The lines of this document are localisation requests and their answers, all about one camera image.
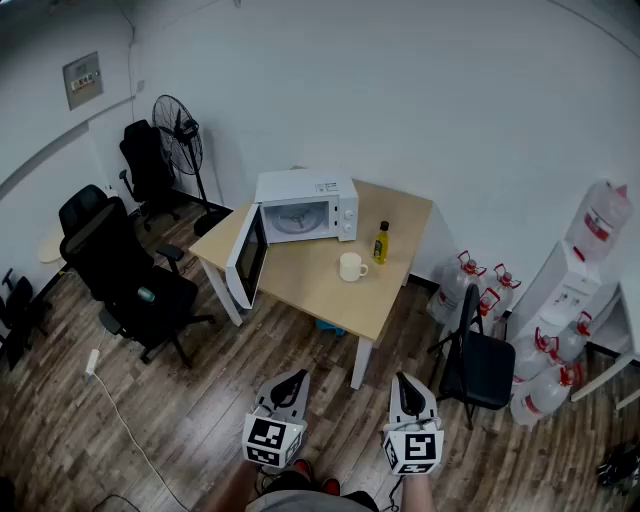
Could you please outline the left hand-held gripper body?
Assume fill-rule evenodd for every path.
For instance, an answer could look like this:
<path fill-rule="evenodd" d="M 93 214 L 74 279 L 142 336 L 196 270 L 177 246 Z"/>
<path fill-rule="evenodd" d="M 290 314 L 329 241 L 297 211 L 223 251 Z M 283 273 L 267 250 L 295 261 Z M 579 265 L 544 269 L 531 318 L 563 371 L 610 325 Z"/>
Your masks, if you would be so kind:
<path fill-rule="evenodd" d="M 276 414 L 258 405 L 245 417 L 244 459 L 275 472 L 283 470 L 299 451 L 305 432 L 305 420 Z"/>

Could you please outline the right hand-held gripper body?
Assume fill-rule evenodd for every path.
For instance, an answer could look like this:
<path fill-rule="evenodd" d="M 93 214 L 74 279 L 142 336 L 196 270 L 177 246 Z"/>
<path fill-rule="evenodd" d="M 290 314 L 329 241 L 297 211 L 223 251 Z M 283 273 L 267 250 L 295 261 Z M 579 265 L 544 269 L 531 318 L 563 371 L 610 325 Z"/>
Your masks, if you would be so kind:
<path fill-rule="evenodd" d="M 434 471 L 442 460 L 444 431 L 440 419 L 401 422 L 383 428 L 383 449 L 394 475 Z"/>

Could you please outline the cream ceramic mug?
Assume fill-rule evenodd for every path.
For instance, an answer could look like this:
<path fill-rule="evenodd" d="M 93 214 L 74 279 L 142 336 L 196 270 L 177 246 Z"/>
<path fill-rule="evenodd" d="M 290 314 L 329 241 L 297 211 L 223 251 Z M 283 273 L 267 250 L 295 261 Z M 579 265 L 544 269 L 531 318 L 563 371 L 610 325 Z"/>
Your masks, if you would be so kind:
<path fill-rule="evenodd" d="M 346 252 L 339 259 L 339 275 L 340 278 L 349 283 L 357 282 L 360 278 L 366 276 L 369 267 L 363 262 L 362 257 L 355 252 Z"/>

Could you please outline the white microwave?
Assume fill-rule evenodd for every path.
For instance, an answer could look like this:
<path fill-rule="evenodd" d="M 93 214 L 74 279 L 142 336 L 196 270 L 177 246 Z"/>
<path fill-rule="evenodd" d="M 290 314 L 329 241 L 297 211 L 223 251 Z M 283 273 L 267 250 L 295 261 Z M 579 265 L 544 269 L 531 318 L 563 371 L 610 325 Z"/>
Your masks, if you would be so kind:
<path fill-rule="evenodd" d="M 357 238 L 359 196 L 351 177 L 308 169 L 263 173 L 239 230 L 225 273 L 229 292 L 253 307 L 270 245 Z"/>

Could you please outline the person's right forearm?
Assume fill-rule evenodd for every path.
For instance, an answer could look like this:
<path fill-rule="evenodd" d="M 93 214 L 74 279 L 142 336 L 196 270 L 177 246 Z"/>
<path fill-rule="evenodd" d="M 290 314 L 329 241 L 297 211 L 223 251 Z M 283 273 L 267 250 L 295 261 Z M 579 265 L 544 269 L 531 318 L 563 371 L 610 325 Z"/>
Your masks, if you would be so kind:
<path fill-rule="evenodd" d="M 400 512 L 436 512 L 428 475 L 418 474 L 404 478 Z"/>

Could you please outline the person's left forearm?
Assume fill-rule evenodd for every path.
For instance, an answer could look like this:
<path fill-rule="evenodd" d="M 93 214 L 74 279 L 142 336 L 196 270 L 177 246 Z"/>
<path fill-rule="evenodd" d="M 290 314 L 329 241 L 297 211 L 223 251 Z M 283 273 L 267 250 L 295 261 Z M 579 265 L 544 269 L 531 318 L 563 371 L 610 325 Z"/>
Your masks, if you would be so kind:
<path fill-rule="evenodd" d="M 243 461 L 234 474 L 213 491 L 201 512 L 245 512 L 254 491 L 259 468 L 253 462 Z"/>

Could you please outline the person's black shorts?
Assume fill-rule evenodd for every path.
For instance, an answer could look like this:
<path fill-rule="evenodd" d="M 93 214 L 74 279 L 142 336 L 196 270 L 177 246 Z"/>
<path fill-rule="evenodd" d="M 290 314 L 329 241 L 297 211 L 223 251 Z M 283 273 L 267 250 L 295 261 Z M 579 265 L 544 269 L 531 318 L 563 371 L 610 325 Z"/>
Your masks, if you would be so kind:
<path fill-rule="evenodd" d="M 290 470 L 285 471 L 276 480 L 270 483 L 261 496 L 267 493 L 285 490 L 306 490 L 323 493 L 319 484 L 307 479 L 301 473 Z M 350 494 L 340 495 L 338 497 L 353 500 L 368 508 L 371 512 L 379 512 L 379 508 L 373 498 L 364 491 L 356 491 Z"/>

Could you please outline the black folding chair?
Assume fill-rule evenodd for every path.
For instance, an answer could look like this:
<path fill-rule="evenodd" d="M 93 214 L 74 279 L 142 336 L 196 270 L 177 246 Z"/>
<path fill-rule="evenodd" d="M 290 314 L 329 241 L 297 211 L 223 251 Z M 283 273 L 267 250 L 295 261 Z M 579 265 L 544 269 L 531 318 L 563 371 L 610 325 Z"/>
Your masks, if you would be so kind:
<path fill-rule="evenodd" d="M 476 408 L 495 411 L 509 403 L 516 358 L 511 344 L 484 334 L 477 285 L 467 287 L 458 327 L 428 351 L 439 361 L 445 346 L 449 351 L 437 399 L 462 402 L 472 428 Z"/>

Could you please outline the person's grey shirt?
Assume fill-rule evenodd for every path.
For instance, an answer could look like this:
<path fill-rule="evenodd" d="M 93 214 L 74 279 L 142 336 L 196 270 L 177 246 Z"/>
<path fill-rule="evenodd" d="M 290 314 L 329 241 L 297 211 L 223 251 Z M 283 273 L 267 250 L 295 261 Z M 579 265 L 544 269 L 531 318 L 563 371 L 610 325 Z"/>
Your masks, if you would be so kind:
<path fill-rule="evenodd" d="M 267 493 L 252 503 L 245 512 L 371 512 L 363 505 L 344 498 L 306 490 Z"/>

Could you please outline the wooden table white legs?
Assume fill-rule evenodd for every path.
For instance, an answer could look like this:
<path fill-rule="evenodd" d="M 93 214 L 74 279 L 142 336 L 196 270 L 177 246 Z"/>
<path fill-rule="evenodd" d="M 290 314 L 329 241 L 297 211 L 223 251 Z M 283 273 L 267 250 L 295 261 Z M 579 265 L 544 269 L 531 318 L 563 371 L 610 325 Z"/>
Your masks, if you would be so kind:
<path fill-rule="evenodd" d="M 357 238 L 335 238 L 272 244 L 262 269 L 258 292 L 358 336 L 351 386 L 361 386 L 369 355 L 394 301 L 405 284 L 432 209 L 431 201 L 353 180 L 359 196 Z M 249 207 L 235 209 L 190 248 L 197 256 L 229 318 L 241 325 L 242 308 L 229 292 L 226 263 Z M 373 260 L 380 223 L 389 222 L 387 260 Z M 340 278 L 339 259 L 359 254 L 369 272 L 357 282 Z"/>

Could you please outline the group of red-capped water jugs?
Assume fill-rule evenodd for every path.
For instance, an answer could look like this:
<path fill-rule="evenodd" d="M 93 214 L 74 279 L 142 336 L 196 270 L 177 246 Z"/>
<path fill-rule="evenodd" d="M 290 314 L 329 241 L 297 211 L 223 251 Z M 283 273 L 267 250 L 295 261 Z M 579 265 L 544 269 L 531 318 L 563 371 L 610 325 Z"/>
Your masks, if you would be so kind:
<path fill-rule="evenodd" d="M 485 287 L 482 283 L 485 272 L 466 251 L 458 255 L 456 265 L 444 270 L 441 286 L 428 306 L 432 317 L 445 324 L 441 340 L 458 327 L 465 293 L 471 284 L 479 289 L 484 334 L 501 340 L 492 335 L 494 314 L 502 299 L 510 296 L 511 275 L 498 272 L 497 284 Z M 559 409 L 571 388 L 582 381 L 581 365 L 574 359 L 589 336 L 588 325 L 587 321 L 581 321 L 574 331 L 566 330 L 554 337 L 536 330 L 534 335 L 507 342 L 514 347 L 516 358 L 511 396 L 506 406 L 517 424 L 533 427 Z"/>

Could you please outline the yellow oil bottle black cap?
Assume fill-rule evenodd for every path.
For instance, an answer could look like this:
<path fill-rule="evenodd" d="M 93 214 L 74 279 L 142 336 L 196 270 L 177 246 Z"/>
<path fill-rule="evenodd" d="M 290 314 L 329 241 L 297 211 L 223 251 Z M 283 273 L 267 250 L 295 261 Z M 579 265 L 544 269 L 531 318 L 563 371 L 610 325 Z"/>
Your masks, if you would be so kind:
<path fill-rule="evenodd" d="M 380 223 L 380 231 L 375 239 L 373 260 L 382 265 L 387 260 L 387 254 L 389 249 L 389 222 L 382 221 Z"/>

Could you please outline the white water dispenser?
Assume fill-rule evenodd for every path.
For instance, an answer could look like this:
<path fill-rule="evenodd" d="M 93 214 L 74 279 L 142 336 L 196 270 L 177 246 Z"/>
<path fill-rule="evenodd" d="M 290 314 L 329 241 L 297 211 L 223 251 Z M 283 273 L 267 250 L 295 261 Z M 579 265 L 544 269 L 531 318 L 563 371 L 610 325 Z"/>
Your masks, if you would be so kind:
<path fill-rule="evenodd" d="M 557 336 L 586 310 L 601 287 L 599 268 L 583 261 L 566 241 L 556 243 L 507 321 L 506 341 Z"/>

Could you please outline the black mesh headrest office chair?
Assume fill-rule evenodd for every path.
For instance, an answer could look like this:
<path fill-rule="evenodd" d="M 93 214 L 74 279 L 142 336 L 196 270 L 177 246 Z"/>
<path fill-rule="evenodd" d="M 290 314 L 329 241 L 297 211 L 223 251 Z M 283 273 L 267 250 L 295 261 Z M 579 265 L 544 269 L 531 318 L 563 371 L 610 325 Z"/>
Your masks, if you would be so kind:
<path fill-rule="evenodd" d="M 75 193 L 59 210 L 64 239 L 60 253 L 89 288 L 94 300 L 103 304 L 100 320 L 107 331 L 138 342 L 140 359 L 166 342 L 171 343 L 182 363 L 191 362 L 177 333 L 202 322 L 215 322 L 212 315 L 195 315 L 198 287 L 180 275 L 177 263 L 184 252 L 162 244 L 157 253 L 168 260 L 168 269 L 157 265 L 143 248 L 127 215 L 123 201 L 109 197 L 95 185 Z M 147 303 L 137 296 L 146 287 L 155 294 Z"/>

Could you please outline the white desk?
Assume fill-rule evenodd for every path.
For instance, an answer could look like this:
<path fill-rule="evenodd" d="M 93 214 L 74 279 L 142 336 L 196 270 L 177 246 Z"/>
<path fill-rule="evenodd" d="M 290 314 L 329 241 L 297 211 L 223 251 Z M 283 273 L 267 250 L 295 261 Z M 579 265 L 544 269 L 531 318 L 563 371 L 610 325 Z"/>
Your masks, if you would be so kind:
<path fill-rule="evenodd" d="M 596 317 L 590 343 L 617 354 L 614 363 L 571 396 L 573 403 L 617 376 L 632 362 L 640 363 L 640 266 L 622 273 L 610 303 Z"/>

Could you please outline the black bag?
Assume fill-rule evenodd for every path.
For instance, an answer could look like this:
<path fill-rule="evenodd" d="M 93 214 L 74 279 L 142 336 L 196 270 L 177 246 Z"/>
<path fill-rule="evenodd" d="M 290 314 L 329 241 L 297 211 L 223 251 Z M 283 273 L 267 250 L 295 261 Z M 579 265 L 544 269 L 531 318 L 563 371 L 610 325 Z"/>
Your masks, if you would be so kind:
<path fill-rule="evenodd" d="M 621 443 L 597 466 L 598 484 L 627 495 L 640 480 L 640 444 Z"/>

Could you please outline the large water jug red label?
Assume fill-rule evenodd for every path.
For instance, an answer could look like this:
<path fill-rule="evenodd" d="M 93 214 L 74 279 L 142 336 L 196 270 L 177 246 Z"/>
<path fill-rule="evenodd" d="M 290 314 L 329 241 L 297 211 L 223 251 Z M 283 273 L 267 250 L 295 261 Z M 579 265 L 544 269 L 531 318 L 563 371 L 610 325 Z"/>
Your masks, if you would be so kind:
<path fill-rule="evenodd" d="M 601 263 L 611 252 L 633 211 L 627 185 L 597 181 L 581 201 L 565 240 L 581 260 Z"/>

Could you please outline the small black chair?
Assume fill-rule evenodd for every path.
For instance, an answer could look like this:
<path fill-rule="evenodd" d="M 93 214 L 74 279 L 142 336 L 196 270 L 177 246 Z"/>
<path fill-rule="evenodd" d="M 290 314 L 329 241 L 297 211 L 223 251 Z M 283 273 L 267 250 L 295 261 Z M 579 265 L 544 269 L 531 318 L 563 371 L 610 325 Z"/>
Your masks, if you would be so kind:
<path fill-rule="evenodd" d="M 9 370 L 12 371 L 26 350 L 32 348 L 29 337 L 33 328 L 47 336 L 42 322 L 52 309 L 49 301 L 34 296 L 33 287 L 27 277 L 16 282 L 11 280 L 10 268 L 1 283 L 8 288 L 6 299 L 0 297 L 0 323 L 8 330 L 8 335 L 0 333 L 0 356 L 7 356 Z"/>

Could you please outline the light wooden round table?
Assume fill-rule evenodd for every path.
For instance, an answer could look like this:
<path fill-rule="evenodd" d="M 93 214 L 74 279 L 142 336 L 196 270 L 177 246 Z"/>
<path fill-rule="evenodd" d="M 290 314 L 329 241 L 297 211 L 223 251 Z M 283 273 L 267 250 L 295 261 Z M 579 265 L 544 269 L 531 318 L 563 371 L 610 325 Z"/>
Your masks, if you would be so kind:
<path fill-rule="evenodd" d="M 60 244 L 64 232 L 59 224 L 55 224 L 46 235 L 38 249 L 38 259 L 43 264 L 55 263 L 61 259 Z"/>

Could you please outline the black padded office chair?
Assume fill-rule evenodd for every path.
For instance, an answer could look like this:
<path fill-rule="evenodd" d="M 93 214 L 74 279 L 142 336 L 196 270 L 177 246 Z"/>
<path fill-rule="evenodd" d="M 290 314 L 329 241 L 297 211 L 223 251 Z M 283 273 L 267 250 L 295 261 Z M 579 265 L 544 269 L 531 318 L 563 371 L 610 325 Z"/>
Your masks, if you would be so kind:
<path fill-rule="evenodd" d="M 146 208 L 144 229 L 149 232 L 151 221 L 161 213 L 177 221 L 180 216 L 171 209 L 175 174 L 165 156 L 160 130 L 145 119 L 136 121 L 124 129 L 119 148 L 130 171 L 122 170 L 119 178 L 132 199 Z"/>

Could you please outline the black standing floor fan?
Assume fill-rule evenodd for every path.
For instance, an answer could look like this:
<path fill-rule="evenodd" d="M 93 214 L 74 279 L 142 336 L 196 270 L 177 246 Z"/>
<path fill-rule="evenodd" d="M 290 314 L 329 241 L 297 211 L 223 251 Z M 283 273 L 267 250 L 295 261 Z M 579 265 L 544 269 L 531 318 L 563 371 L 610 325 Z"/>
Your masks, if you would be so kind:
<path fill-rule="evenodd" d="M 212 207 L 207 200 L 200 175 L 203 145 L 199 123 L 182 102 L 167 94 L 156 99 L 152 109 L 152 122 L 160 131 L 164 153 L 171 169 L 186 176 L 193 176 L 196 180 L 205 213 L 195 222 L 194 233 L 202 237 L 219 224 L 226 217 L 226 213 Z"/>

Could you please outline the grey wall electrical panel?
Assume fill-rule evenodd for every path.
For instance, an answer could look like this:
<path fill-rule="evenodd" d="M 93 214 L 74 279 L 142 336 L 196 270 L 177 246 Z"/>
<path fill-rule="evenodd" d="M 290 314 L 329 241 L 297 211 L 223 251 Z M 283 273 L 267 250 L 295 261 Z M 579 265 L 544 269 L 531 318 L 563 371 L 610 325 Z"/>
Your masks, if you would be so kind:
<path fill-rule="evenodd" d="M 62 72 L 70 111 L 104 92 L 98 52 L 65 65 Z"/>

